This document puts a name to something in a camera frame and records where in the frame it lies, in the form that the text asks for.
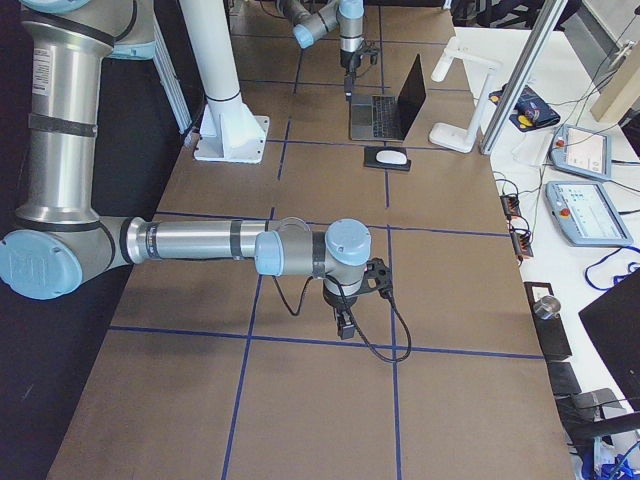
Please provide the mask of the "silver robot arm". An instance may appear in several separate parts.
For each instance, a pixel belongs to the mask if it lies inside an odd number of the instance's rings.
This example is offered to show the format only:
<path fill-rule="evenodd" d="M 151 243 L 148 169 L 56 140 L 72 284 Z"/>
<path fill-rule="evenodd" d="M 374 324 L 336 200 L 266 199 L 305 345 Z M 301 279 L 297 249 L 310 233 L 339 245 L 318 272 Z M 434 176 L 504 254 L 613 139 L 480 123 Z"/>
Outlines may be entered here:
<path fill-rule="evenodd" d="M 339 29 L 340 64 L 345 70 L 344 94 L 350 102 L 363 58 L 368 56 L 370 64 L 375 65 L 379 55 L 375 44 L 364 38 L 364 2 L 328 1 L 315 13 L 297 0 L 276 1 L 275 6 L 293 26 L 293 35 L 302 49 Z"/>
<path fill-rule="evenodd" d="M 113 216 L 213 220 L 270 214 L 327 223 L 366 220 L 381 192 L 355 147 L 272 143 L 258 166 L 198 162 L 183 146 L 153 65 L 103 65 L 93 203 Z M 119 267 L 54 300 L 1 290 L 1 343 L 100 341 L 109 321 L 169 330 L 239 332 L 258 277 L 249 261 L 161 261 Z"/>

